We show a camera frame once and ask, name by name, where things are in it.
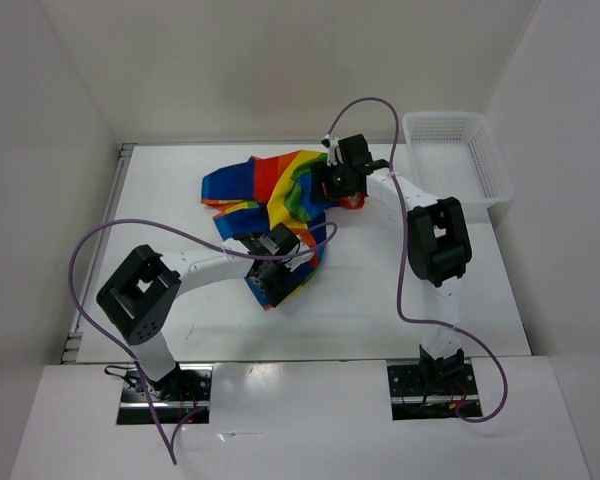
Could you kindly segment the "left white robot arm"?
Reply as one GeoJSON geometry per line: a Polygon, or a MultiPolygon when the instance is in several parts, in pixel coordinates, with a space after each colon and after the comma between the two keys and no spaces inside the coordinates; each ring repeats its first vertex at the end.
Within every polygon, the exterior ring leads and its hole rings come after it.
{"type": "Polygon", "coordinates": [[[266,233],[238,233],[210,249],[161,254],[134,248],[104,283],[96,302],[139,363],[144,387],[155,398],[172,398],[186,383],[162,334],[175,300],[198,288],[243,280],[265,308],[278,306],[318,266],[312,236],[283,224],[266,233]]]}

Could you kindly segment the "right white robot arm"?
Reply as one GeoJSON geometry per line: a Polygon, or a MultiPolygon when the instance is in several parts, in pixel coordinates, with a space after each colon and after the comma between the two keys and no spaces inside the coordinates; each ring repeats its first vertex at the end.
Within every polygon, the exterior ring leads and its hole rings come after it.
{"type": "Polygon", "coordinates": [[[454,197],[427,193],[375,160],[363,135],[322,140],[327,160],[312,169],[315,200],[371,198],[403,215],[404,263],[422,281],[424,323],[432,330],[419,347],[418,378],[430,393],[440,393],[459,375],[464,352],[452,329],[460,320],[459,289],[472,247],[462,206],[454,197]]]}

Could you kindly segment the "rainbow striped shorts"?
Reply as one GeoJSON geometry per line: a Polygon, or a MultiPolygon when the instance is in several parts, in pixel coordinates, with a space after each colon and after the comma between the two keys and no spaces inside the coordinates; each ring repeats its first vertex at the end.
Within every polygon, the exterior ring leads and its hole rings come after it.
{"type": "Polygon", "coordinates": [[[213,217],[222,239],[241,234],[259,236],[282,223],[307,247],[326,240],[326,211],[361,209],[364,196],[314,202],[311,166],[324,163],[325,153],[310,150],[260,158],[219,168],[203,177],[200,201],[217,209],[213,217]]]}

